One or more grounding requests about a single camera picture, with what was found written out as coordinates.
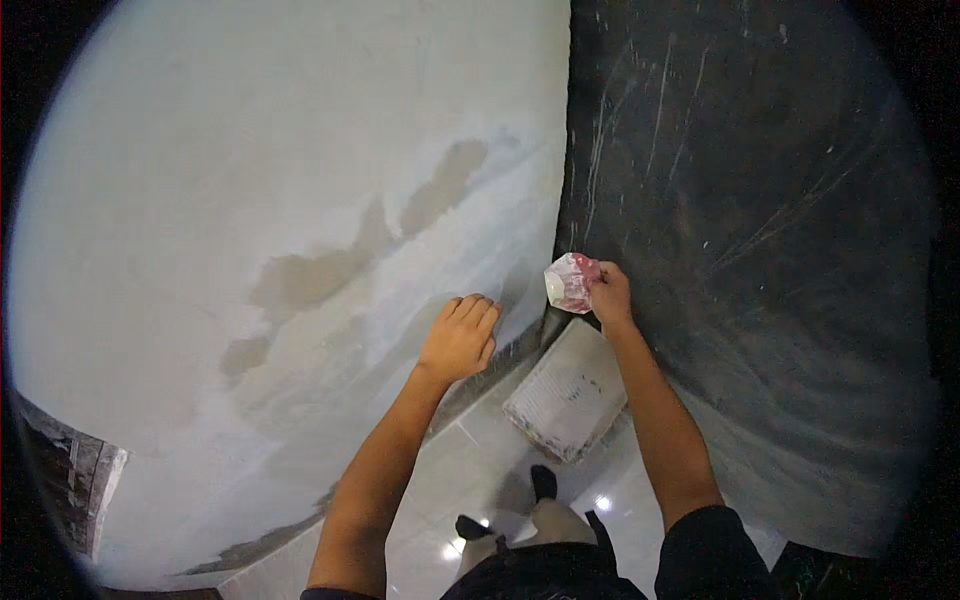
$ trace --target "foot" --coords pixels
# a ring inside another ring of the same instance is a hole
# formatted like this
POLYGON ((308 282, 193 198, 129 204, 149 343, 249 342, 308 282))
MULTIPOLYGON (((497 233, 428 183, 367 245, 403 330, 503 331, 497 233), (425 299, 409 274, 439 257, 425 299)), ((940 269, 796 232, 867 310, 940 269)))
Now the foot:
POLYGON ((493 533, 493 529, 490 527, 484 527, 466 515, 460 515, 457 517, 456 529, 457 535, 466 541, 479 540, 480 538, 484 538, 493 533))
POLYGON ((543 465, 530 467, 530 480, 534 484, 534 496, 540 502, 544 498, 557 499, 557 476, 543 465))

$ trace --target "leg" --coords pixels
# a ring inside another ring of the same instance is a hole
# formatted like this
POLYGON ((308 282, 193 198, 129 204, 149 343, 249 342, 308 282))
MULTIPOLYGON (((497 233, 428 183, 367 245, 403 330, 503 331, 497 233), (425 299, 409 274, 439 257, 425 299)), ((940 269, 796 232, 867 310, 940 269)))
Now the leg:
POLYGON ((496 554, 496 534, 489 534, 479 540, 468 541, 464 546, 464 554, 460 559, 460 568, 457 569, 457 577, 467 574, 472 568, 482 563, 484 559, 496 554))
POLYGON ((534 546, 557 541, 581 541, 596 545, 593 529, 568 506, 553 498, 543 498, 531 515, 537 533, 517 546, 534 546))

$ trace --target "person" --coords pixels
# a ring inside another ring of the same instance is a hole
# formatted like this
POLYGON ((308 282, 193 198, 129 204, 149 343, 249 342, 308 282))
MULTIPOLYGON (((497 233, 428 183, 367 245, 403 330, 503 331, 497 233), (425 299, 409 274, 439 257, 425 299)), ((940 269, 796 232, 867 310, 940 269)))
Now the person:
MULTIPOLYGON (((657 597, 776 598, 739 516, 724 505, 697 424, 634 324, 629 280, 611 262, 600 267, 593 312, 616 355, 666 532, 657 597)), ((501 310, 474 294, 451 300, 441 311, 409 380, 337 485, 301 600, 386 595, 384 545, 427 425, 452 383, 487 367, 501 310)), ((616 573, 609 538, 595 515, 588 514, 587 525, 557 502, 556 478, 548 468, 533 467, 531 476, 537 534, 508 547, 493 531, 460 516, 457 531, 468 541, 457 580, 443 599, 645 599, 616 573)))

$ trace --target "t-shirt sleeve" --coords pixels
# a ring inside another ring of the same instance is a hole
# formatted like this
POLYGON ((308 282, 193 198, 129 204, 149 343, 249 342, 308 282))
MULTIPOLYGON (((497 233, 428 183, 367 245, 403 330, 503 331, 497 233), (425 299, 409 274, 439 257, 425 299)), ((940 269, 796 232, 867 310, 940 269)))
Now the t-shirt sleeve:
POLYGON ((342 589, 307 588, 300 594, 300 600, 376 600, 376 598, 342 589))
POLYGON ((670 528, 654 590, 659 600, 777 598, 739 515, 725 506, 698 509, 670 528))

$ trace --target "tile floor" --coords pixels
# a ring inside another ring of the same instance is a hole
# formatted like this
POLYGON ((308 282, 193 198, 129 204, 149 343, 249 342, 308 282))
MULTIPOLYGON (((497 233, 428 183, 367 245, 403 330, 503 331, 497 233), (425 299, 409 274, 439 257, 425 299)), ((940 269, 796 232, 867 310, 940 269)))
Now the tile floor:
MULTIPOLYGON (((534 502, 529 467, 545 459, 501 410, 532 366, 532 360, 518 366, 420 452, 387 540, 388 598, 439 598, 444 593, 463 548, 453 528, 460 513, 488 520, 508 539, 534 533, 525 516, 534 502)), ((628 415, 617 419, 580 465, 551 467, 559 499, 581 514, 597 511, 611 535, 620 575, 655 598, 663 527, 628 415)), ((298 598, 321 525, 220 585, 224 599, 298 598)), ((747 534, 773 568, 786 540, 750 525, 747 534)))

